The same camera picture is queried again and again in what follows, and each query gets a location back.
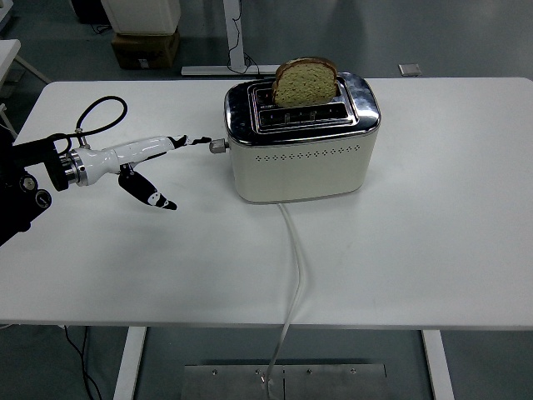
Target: table leg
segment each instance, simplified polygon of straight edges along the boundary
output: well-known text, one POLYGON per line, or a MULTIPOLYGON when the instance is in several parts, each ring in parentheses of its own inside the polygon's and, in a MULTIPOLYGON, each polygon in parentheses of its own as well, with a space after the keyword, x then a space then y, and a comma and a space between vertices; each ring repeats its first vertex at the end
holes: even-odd
POLYGON ((227 46, 229 52, 229 67, 224 66, 197 66, 183 67, 183 76, 201 75, 273 75, 279 65, 251 65, 247 67, 244 62, 242 46, 241 7, 239 0, 224 0, 224 16, 226 19, 227 46))
POLYGON ((15 140, 18 135, 13 125, 9 122, 9 119, 7 119, 7 115, 4 112, 6 110, 6 105, 4 103, 0 104, 0 119, 2 119, 2 122, 5 124, 5 128, 11 133, 13 140, 15 140))
POLYGON ((113 400, 133 400, 147 327, 130 327, 118 372, 113 400))
POLYGON ((423 330, 422 338, 426 349, 433 398, 435 400, 454 400, 441 331, 423 330))
POLYGON ((52 79, 49 77, 46 77, 41 72, 39 72, 32 64, 30 64, 28 61, 26 61, 24 58, 20 56, 15 56, 15 61, 25 67, 30 73, 35 75, 37 78, 41 79, 46 84, 52 83, 52 79))

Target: white cable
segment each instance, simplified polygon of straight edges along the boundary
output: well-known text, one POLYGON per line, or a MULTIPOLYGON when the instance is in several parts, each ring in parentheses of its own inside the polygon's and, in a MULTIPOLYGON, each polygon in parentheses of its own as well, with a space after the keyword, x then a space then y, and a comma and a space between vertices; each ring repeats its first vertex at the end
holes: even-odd
POLYGON ((273 397, 271 397, 270 388, 269 388, 272 369, 274 368, 274 364, 276 364, 277 356, 281 350, 283 341, 285 340, 286 332, 289 329, 289 325, 291 325, 292 314, 294 313, 294 310, 296 309, 296 304, 298 303, 298 299, 300 298, 300 295, 301 295, 301 289, 303 288, 304 282, 305 282, 305 273, 303 269, 303 256, 301 254, 301 245, 300 245, 300 240, 298 239, 298 235, 296 233, 296 228, 294 227, 294 223, 292 223, 291 216, 286 210, 286 207, 281 203, 277 204, 277 206, 280 208, 281 214, 283 215, 283 218, 285 219, 286 227, 288 228, 289 234, 291 236, 292 247, 294 248, 294 253, 296 254, 296 267, 298 270, 298 286, 296 287, 294 297, 292 298, 291 308, 289 309, 289 313, 286 316, 285 324, 283 325, 283 329, 281 330, 281 335, 276 345, 276 349, 274 350, 274 354, 272 355, 270 364, 268 364, 268 369, 266 370, 266 374, 263 376, 264 383, 265 383, 265 389, 266 389, 266 398, 268 398, 269 400, 273 399, 273 397))

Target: toaster vent hole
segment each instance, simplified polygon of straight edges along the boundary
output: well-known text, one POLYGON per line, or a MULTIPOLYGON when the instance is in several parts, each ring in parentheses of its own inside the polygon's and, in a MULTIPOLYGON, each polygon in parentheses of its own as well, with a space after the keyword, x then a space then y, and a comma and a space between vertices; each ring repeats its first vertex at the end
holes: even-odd
POLYGON ((339 147, 339 148, 332 148, 330 150, 322 150, 321 152, 315 151, 315 152, 297 152, 297 153, 290 153, 290 154, 274 154, 271 156, 256 156, 256 161, 258 162, 268 162, 268 161, 286 161, 286 160, 294 160, 295 158, 303 159, 303 158, 318 158, 320 156, 332 156, 337 154, 343 154, 344 152, 356 152, 357 150, 361 149, 360 145, 356 146, 348 146, 348 147, 339 147))

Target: table surface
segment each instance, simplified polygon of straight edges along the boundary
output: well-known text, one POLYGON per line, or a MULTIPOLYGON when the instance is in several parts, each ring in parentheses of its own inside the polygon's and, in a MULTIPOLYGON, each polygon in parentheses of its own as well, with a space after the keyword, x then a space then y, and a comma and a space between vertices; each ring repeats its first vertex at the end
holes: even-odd
POLYGON ((2 6, 0 7, 0 22, 7 16, 11 8, 13 7, 12 0, 2 0, 2 6))
MULTIPOLYGON (((293 323, 533 328, 533 82, 368 81, 382 123, 365 183, 287 204, 306 271, 293 323)), ((94 149, 156 135, 224 138, 223 99, 238 82, 55 82, 18 143, 71 133, 111 94, 129 112, 88 138, 94 149)), ((104 103, 83 127, 120 112, 104 103)), ((230 155, 184 147, 136 170, 179 209, 141 204, 111 174, 54 192, 42 165, 28 168, 53 205, 0 248, 0 321, 283 323, 297 281, 290 237, 276 205, 237 195, 230 155)))

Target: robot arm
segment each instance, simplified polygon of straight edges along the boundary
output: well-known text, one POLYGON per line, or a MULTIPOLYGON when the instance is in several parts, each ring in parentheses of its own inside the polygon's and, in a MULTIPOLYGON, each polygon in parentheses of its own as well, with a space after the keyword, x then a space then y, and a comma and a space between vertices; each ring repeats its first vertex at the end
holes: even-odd
MULTIPOLYGON (((134 167, 146 160, 159 157, 170 150, 186 145, 209 143, 209 137, 189 141, 187 136, 157 136, 138 141, 120 144, 103 150, 91 150, 81 133, 82 118, 95 105, 96 101, 82 115, 77 125, 77 133, 69 135, 52 135, 51 137, 13 146, 10 138, 0 135, 0 210, 4 216, 0 228, 0 246, 18 232, 27 231, 31 222, 48 209, 52 204, 52 196, 40 189, 35 177, 26 172, 26 167, 43 163, 59 192, 68 188, 69 184, 78 186, 94 184, 106 173, 118 175, 118 183, 139 201, 165 209, 176 210, 177 205, 167 200, 142 175, 133 171, 134 167), (70 137, 80 140, 81 147, 70 149, 70 137), (67 150, 59 153, 55 141, 67 138, 67 150)), ((117 121, 107 125, 109 128, 117 121)), ((99 133, 104 128, 87 134, 99 133)))

